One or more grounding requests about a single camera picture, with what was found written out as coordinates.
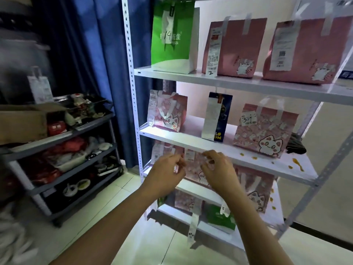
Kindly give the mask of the black cloth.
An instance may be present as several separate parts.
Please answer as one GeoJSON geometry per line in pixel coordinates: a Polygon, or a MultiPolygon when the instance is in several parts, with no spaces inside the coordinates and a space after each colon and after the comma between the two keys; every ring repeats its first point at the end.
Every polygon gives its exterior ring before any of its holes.
{"type": "Polygon", "coordinates": [[[306,154],[307,150],[302,144],[302,138],[297,133],[292,133],[286,146],[286,153],[306,154]]]}

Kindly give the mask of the red plastic bags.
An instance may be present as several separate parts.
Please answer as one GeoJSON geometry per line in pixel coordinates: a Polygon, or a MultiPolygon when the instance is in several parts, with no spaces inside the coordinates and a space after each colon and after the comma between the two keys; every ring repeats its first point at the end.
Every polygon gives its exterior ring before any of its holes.
{"type": "Polygon", "coordinates": [[[50,147],[28,158],[27,173],[35,185],[54,182],[86,161],[88,141],[80,136],[50,147]]]}

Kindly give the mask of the long white hanging receipt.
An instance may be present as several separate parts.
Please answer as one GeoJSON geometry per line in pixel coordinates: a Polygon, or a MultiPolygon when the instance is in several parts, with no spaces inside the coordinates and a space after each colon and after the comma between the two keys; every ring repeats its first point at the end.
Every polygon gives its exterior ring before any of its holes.
{"type": "Polygon", "coordinates": [[[188,230],[188,238],[187,238],[187,245],[189,248],[191,248],[192,245],[196,242],[195,235],[196,235],[198,223],[199,223],[199,215],[196,213],[193,213],[189,230],[188,230]]]}

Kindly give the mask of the person's right forearm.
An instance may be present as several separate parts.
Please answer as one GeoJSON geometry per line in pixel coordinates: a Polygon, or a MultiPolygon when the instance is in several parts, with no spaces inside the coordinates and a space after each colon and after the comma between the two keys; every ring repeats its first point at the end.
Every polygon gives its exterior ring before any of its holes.
{"type": "Polygon", "coordinates": [[[234,215],[249,265],[294,265],[242,189],[214,189],[234,215]]]}

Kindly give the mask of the pink cat bag with note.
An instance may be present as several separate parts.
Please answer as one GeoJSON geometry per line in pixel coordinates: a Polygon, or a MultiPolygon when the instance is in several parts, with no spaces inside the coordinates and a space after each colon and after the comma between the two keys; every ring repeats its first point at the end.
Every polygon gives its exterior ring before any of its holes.
{"type": "Polygon", "coordinates": [[[285,100],[276,99],[276,108],[267,107],[271,98],[257,105],[246,103],[240,115],[233,145],[280,158],[296,125],[298,114],[285,111],[285,100]]]}

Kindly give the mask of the plain pink bag wide receipt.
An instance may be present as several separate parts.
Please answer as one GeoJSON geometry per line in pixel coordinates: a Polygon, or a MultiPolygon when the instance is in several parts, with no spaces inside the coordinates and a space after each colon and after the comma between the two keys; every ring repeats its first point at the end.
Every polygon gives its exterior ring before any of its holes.
{"type": "Polygon", "coordinates": [[[292,21],[279,22],[263,66],[263,79],[289,83],[331,84],[346,48],[353,15],[303,19],[304,4],[292,21]]]}

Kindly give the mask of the white metal shelf rack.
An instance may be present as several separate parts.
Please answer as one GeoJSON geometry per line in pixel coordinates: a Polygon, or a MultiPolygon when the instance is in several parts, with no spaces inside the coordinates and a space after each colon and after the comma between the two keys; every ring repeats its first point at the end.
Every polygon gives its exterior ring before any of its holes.
{"type": "Polygon", "coordinates": [[[289,164],[289,154],[285,154],[283,159],[279,159],[276,162],[270,157],[264,157],[260,154],[255,154],[255,157],[258,157],[259,161],[259,164],[257,164],[255,160],[251,159],[248,156],[244,156],[244,160],[236,157],[235,154],[240,154],[241,151],[233,150],[231,146],[228,146],[226,144],[211,141],[202,142],[201,138],[194,137],[187,133],[169,133],[164,130],[159,130],[158,128],[153,128],[149,126],[148,123],[139,125],[135,76],[163,80],[163,87],[169,84],[174,85],[176,84],[176,82],[194,83],[206,86],[214,86],[216,88],[241,90],[249,93],[260,93],[272,96],[298,98],[313,101],[310,110],[304,119],[304,122],[298,130],[298,135],[300,135],[301,137],[309,130],[310,125],[312,124],[315,116],[319,112],[324,102],[338,105],[353,106],[353,89],[345,88],[343,86],[335,85],[333,83],[329,85],[323,85],[319,87],[318,90],[306,90],[304,86],[301,86],[300,84],[283,83],[257,78],[240,79],[226,76],[212,78],[206,77],[200,72],[196,71],[192,71],[190,74],[184,75],[180,73],[153,71],[150,66],[134,69],[128,0],[121,0],[121,3],[124,20],[124,31],[127,50],[126,53],[129,63],[129,77],[135,125],[134,129],[136,135],[136,147],[139,162],[139,175],[141,181],[143,182],[146,176],[145,168],[149,166],[150,161],[148,161],[146,165],[143,164],[140,136],[153,139],[164,139],[168,143],[176,142],[177,145],[190,146],[191,149],[197,151],[208,150],[209,148],[225,150],[225,153],[230,154],[230,158],[236,164],[240,164],[241,166],[247,166],[249,168],[260,170],[269,174],[274,174],[278,177],[286,178],[288,180],[298,182],[309,187],[308,191],[303,195],[301,200],[294,207],[294,209],[287,218],[282,218],[280,220],[282,222],[279,222],[278,224],[269,224],[272,229],[277,231],[275,234],[277,238],[280,239],[281,236],[288,230],[288,228],[291,227],[293,229],[307,233],[311,236],[314,236],[321,240],[325,240],[331,244],[337,245],[353,252],[353,244],[350,244],[346,241],[329,236],[327,234],[321,233],[317,230],[311,229],[307,226],[295,222],[296,218],[306,209],[307,205],[318,194],[321,187],[324,186],[324,184],[333,174],[333,172],[340,166],[342,161],[350,154],[350,152],[353,151],[353,131],[342,142],[338,151],[329,160],[329,162],[320,174],[317,174],[315,172],[307,155],[297,155],[296,157],[299,157],[300,160],[304,162],[304,164],[309,165],[309,169],[313,172],[313,174],[308,174],[304,171],[299,172],[299,169],[295,169],[294,172],[289,172],[290,169],[285,168],[285,165],[289,164]]]}

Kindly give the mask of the small pink cat bag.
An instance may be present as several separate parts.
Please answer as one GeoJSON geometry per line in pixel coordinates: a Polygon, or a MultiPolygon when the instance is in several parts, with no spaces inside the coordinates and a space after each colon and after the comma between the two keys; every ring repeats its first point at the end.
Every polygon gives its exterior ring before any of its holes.
{"type": "Polygon", "coordinates": [[[151,90],[147,123],[149,126],[180,132],[187,113],[188,97],[176,92],[151,90]]]}

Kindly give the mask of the person's right hand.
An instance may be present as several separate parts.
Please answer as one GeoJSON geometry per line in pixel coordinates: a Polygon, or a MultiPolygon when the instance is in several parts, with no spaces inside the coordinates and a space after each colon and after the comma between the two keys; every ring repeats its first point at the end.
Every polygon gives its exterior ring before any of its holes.
{"type": "Polygon", "coordinates": [[[215,161],[214,174],[204,174],[209,185],[221,197],[239,189],[240,183],[233,164],[222,152],[215,150],[204,151],[202,155],[215,161]]]}

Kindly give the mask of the grey utility cart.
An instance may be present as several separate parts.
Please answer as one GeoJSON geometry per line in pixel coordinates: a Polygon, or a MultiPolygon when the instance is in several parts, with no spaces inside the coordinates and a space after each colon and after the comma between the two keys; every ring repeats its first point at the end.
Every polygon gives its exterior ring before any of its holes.
{"type": "Polygon", "coordinates": [[[0,105],[0,161],[55,227],[122,174],[112,106],[82,93],[38,105],[0,105]]]}

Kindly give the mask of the white bag with receipt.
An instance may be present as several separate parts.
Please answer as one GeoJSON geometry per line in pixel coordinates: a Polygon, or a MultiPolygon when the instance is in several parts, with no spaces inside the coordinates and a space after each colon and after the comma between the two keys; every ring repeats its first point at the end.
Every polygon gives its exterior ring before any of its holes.
{"type": "Polygon", "coordinates": [[[42,75],[40,67],[31,66],[31,75],[27,78],[35,104],[54,102],[49,80],[42,75]]]}

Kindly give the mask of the red packet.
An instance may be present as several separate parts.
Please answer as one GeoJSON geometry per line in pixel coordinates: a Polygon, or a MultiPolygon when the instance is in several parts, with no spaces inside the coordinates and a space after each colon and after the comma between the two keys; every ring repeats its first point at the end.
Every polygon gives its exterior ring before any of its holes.
{"type": "Polygon", "coordinates": [[[47,133],[49,137],[56,136],[67,132],[67,125],[64,121],[57,121],[47,125],[47,133]]]}

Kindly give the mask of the pink cat print bag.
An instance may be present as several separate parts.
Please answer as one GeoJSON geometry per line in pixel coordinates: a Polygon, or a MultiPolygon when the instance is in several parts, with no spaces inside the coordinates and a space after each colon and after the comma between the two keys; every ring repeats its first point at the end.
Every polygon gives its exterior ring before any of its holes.
{"type": "Polygon", "coordinates": [[[184,159],[186,162],[186,178],[211,189],[201,169],[201,165],[207,163],[209,169],[213,170],[214,160],[208,159],[206,156],[202,155],[202,153],[188,148],[184,149],[184,159]]]}
{"type": "Polygon", "coordinates": [[[180,190],[175,190],[174,207],[182,209],[197,215],[202,213],[203,200],[185,193],[180,190]]]}
{"type": "Polygon", "coordinates": [[[256,169],[233,165],[240,185],[253,202],[257,212],[265,213],[276,177],[256,169]]]}

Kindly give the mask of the plain pink bag long receipt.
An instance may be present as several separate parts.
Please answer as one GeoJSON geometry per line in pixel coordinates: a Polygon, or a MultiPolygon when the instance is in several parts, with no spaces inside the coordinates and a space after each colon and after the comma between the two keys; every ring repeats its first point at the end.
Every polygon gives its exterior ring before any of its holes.
{"type": "Polygon", "coordinates": [[[251,13],[239,18],[226,16],[210,23],[202,63],[206,76],[254,76],[267,18],[253,18],[251,13]]]}

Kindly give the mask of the green and white paper bag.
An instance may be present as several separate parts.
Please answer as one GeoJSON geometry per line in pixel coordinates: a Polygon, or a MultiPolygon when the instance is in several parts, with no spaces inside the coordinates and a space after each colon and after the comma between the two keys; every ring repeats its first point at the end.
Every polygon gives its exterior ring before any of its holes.
{"type": "Polygon", "coordinates": [[[200,9],[195,0],[163,0],[154,5],[151,68],[189,74],[197,67],[200,9]]]}

